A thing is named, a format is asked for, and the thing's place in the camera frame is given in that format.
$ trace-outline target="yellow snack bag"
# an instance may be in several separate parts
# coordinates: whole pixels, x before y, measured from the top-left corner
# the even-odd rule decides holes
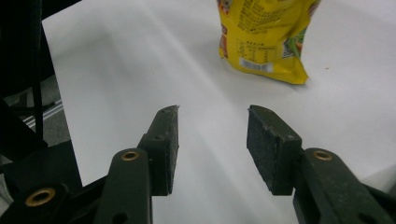
[[[319,1],[218,0],[220,57],[245,73],[304,84],[301,49]]]

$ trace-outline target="snack bag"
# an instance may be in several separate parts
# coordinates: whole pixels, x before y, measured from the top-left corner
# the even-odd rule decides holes
[[[218,0],[220,57],[245,73],[304,84],[308,75],[300,55],[319,1]]]

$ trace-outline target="white table surface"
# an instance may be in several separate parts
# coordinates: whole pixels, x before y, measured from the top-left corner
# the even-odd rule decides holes
[[[156,112],[179,109],[174,193],[154,223],[297,223],[246,148],[248,107],[274,110],[303,147],[338,154],[362,182],[396,181],[393,0],[323,0],[308,29],[310,78],[292,86],[219,58],[215,0],[87,0],[44,21],[84,184],[136,147]]]

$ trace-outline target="black cable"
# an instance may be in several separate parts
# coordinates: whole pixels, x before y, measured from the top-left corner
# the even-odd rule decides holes
[[[40,40],[41,40],[41,0],[30,0],[30,62],[32,68],[32,91],[35,104],[35,133],[43,138],[43,103],[40,86]]]

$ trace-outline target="brass screw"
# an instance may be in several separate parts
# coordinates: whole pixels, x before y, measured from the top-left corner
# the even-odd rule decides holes
[[[123,161],[133,161],[139,157],[139,153],[135,151],[128,151],[122,154],[121,158]]]
[[[52,188],[39,189],[29,195],[29,197],[25,201],[25,204],[28,207],[40,206],[49,202],[55,196],[55,193],[55,189]]]
[[[324,152],[324,151],[320,151],[320,150],[315,151],[314,156],[321,161],[331,161],[332,160],[331,154]]]

